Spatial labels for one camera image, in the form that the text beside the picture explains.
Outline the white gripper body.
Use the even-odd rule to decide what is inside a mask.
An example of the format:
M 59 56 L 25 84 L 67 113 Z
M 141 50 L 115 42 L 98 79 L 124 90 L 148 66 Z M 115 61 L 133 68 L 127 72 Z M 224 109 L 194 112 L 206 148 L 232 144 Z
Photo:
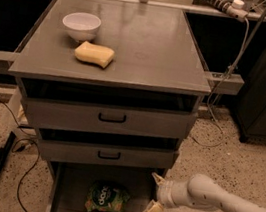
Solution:
M 192 198 L 189 196 L 188 184 L 184 181 L 165 180 L 158 190 L 158 201 L 165 208 L 178 208 L 180 206 L 190 206 Z

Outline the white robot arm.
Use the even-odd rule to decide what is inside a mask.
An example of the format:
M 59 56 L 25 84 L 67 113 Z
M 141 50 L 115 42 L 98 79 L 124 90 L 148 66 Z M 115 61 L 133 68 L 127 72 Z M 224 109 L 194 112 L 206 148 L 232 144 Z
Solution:
M 166 208 L 188 207 L 223 212 L 266 212 L 255 203 L 226 192 L 203 174 L 195 174 L 187 181 L 166 180 L 155 172 L 157 200 L 151 200 L 143 212 L 163 212 Z

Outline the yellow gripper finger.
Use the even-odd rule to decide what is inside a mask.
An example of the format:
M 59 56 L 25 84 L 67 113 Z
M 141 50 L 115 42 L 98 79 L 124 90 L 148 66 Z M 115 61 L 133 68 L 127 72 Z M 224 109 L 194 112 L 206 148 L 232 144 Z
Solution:
M 143 212 L 163 212 L 164 206 L 158 201 L 151 200 Z
M 161 177 L 159 174 L 156 174 L 155 172 L 152 172 L 153 179 L 156 183 L 156 185 L 164 185 L 165 184 L 165 179 Z

